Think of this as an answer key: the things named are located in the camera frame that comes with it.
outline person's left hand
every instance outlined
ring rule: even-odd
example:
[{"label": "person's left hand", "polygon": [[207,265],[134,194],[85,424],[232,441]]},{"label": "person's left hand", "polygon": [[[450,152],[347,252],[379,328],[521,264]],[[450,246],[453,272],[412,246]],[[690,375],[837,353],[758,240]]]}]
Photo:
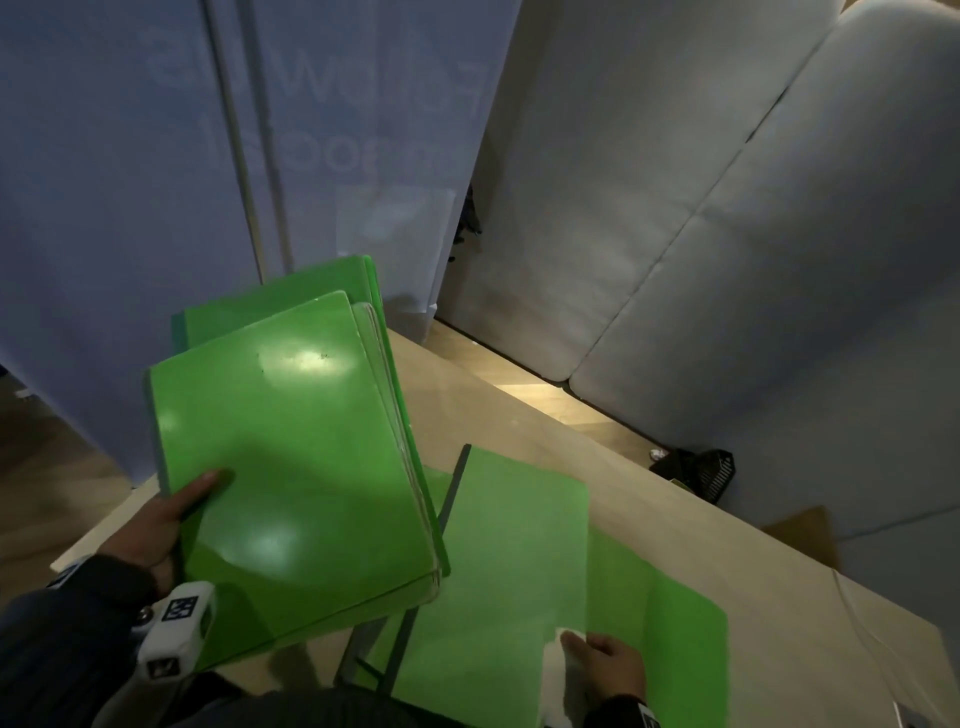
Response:
[{"label": "person's left hand", "polygon": [[168,498],[151,498],[104,541],[97,553],[148,570],[156,579],[159,595],[167,596],[174,588],[174,562],[170,553],[180,535],[180,519],[213,492],[223,475],[224,471],[209,471]]}]

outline black sleeve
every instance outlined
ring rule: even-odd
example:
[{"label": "black sleeve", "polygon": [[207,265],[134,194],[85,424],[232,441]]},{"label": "black sleeve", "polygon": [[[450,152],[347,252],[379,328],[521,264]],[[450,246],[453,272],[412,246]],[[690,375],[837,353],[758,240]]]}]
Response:
[{"label": "black sleeve", "polygon": [[644,722],[643,713],[637,706],[639,702],[640,699],[632,695],[608,698],[587,714],[584,728],[660,728],[649,718]]},{"label": "black sleeve", "polygon": [[148,572],[92,556],[0,615],[0,725],[86,728],[132,673]]}]

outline stack of green folders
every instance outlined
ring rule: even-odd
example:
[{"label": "stack of green folders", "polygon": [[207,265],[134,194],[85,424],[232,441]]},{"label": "stack of green folders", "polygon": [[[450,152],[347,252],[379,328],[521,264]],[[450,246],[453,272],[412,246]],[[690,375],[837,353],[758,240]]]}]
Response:
[{"label": "stack of green folders", "polygon": [[433,599],[449,572],[372,261],[340,258],[175,317],[147,374],[161,489],[229,467],[181,533],[217,588],[198,669]]}]

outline wooden table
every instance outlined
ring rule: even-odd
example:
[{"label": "wooden table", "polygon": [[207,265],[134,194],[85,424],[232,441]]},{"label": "wooden table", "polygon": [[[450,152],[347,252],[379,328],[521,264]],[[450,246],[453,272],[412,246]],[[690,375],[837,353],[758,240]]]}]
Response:
[{"label": "wooden table", "polygon": [[[593,523],[727,613],[730,726],[893,728],[893,696],[960,726],[960,692],[934,625],[416,344],[398,335],[391,343],[425,465],[450,473],[472,443],[571,475],[589,488]],[[136,489],[54,569],[95,550],[155,492],[155,481]],[[303,670],[305,655],[326,683],[347,634],[287,655],[292,665],[264,655],[225,674],[271,690],[289,684],[284,670]]]}]

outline cord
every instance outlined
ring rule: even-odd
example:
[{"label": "cord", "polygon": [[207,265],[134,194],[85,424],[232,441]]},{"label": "cord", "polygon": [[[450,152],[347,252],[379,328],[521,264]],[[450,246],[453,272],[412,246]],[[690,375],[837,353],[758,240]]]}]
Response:
[{"label": "cord", "polygon": [[[860,628],[864,632],[866,632],[874,642],[878,643],[881,647],[886,649],[891,655],[894,656],[897,662],[900,663],[900,665],[903,667],[903,671],[906,672],[907,676],[910,678],[910,682],[912,682],[914,687],[918,691],[920,691],[920,695],[924,697],[924,702],[926,703],[927,707],[930,708],[933,714],[937,716],[937,719],[948,728],[950,726],[954,726],[953,723],[951,723],[949,720],[947,720],[944,717],[944,714],[941,713],[936,703],[934,703],[933,700],[930,699],[930,696],[926,693],[926,690],[924,690],[924,686],[920,684],[920,681],[917,680],[917,676],[914,674],[913,670],[910,669],[910,666],[903,660],[903,658],[899,655],[897,650],[895,650],[889,644],[884,642],[880,637],[874,634],[871,631],[870,627],[868,627],[866,623],[863,621],[863,619],[860,618],[860,616],[856,612],[856,607],[853,606],[852,595],[850,594],[850,592],[847,591],[847,588],[844,586],[843,582],[840,581],[840,573],[836,569],[831,569],[831,571],[833,572],[833,582],[837,585],[837,592],[840,594],[840,600],[843,602],[844,608],[847,610],[847,616],[850,618],[851,624],[853,625],[853,631],[856,632],[856,636],[860,640],[860,643],[863,644],[864,649],[866,649],[867,652],[870,653],[870,656],[874,659],[874,662],[876,663],[876,668],[879,670],[880,676],[883,678],[883,683],[884,685],[886,685],[887,691],[890,693],[891,699],[893,699],[894,702],[898,702],[897,696],[893,690],[893,686],[891,686],[890,682],[887,680],[886,671],[883,669],[883,665],[880,663],[880,660],[876,658],[873,650],[871,650],[870,647],[867,646],[863,638],[860,636],[860,632],[856,628],[857,624],[859,624]],[[905,689],[905,686],[903,684],[901,684],[900,686],[904,687],[904,692],[906,692],[906,694],[910,697],[910,700],[913,701],[916,699],[910,690]]]}]

